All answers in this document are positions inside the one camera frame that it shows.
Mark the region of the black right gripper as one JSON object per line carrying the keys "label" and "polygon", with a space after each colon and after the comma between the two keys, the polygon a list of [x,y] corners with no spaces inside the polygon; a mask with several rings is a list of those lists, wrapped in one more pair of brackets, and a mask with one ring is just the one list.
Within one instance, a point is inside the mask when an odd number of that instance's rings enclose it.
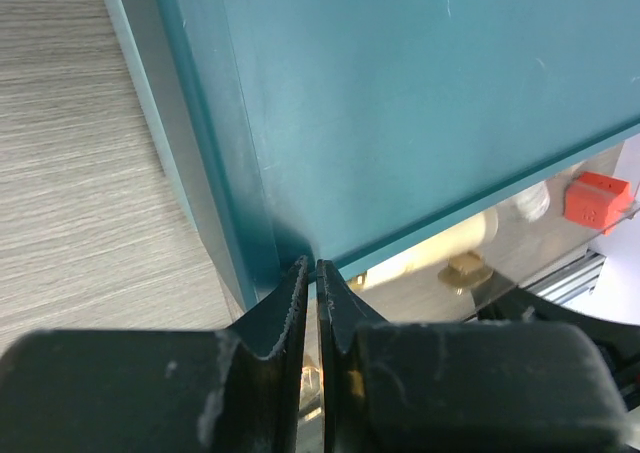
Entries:
{"label": "black right gripper", "polygon": [[513,287],[496,296],[487,288],[474,290],[476,316],[481,320],[563,322],[581,329],[597,346],[628,408],[639,407],[639,327],[606,321],[547,301]]}

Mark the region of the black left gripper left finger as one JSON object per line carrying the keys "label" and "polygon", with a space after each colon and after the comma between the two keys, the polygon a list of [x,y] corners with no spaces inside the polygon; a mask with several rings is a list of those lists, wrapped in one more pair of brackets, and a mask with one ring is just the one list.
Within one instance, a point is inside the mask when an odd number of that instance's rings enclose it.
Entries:
{"label": "black left gripper left finger", "polygon": [[223,329],[24,335],[1,358],[1,448],[291,452],[307,299],[302,258]]}

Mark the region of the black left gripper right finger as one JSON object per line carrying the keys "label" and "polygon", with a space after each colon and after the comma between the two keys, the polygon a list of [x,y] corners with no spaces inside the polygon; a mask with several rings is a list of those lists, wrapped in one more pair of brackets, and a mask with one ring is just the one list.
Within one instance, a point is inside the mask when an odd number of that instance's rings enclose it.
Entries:
{"label": "black left gripper right finger", "polygon": [[393,323],[316,267],[328,452],[624,452],[597,346],[550,321]]}

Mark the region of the clear acrylic drawer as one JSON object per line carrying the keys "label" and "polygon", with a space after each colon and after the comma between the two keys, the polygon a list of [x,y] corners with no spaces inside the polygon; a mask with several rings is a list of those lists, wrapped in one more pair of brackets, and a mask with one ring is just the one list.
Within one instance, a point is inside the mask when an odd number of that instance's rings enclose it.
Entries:
{"label": "clear acrylic drawer", "polygon": [[356,310],[372,308],[392,322],[478,321],[475,289],[500,296],[519,287],[587,316],[639,327],[637,302],[612,284],[615,262],[608,253],[638,226],[638,199],[632,197],[608,235],[563,216],[566,189],[584,171],[635,183],[638,172],[629,163],[635,145],[627,140],[545,180],[550,206],[535,222],[519,215],[513,196],[492,206],[499,228],[491,242],[362,291],[352,290],[347,281],[366,270],[354,276],[339,273],[337,279],[351,291]]}

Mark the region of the cream foundation bottle gold pump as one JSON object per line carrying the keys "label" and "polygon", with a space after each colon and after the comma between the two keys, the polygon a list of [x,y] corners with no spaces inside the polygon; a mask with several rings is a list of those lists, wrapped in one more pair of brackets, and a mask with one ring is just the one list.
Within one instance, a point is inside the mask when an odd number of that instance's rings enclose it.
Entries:
{"label": "cream foundation bottle gold pump", "polygon": [[362,291],[387,283],[491,242],[498,228],[498,211],[491,207],[352,277],[347,284]]}

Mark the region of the clear plastic bottle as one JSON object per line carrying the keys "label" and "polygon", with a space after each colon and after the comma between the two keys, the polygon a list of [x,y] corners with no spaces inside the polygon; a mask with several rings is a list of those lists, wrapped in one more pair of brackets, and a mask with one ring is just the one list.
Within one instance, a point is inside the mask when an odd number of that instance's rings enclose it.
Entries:
{"label": "clear plastic bottle", "polygon": [[550,206],[550,194],[545,181],[514,195],[512,200],[519,215],[528,222],[539,220]]}

